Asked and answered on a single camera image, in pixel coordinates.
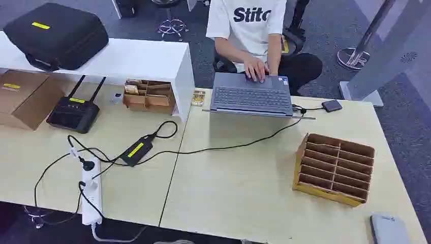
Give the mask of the person's right hand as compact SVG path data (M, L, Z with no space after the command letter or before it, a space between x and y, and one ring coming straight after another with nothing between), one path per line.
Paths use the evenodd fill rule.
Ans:
M247 79L261 83L265 81L266 73L269 73L269 69L262 60L250 56L246 57L243 63Z

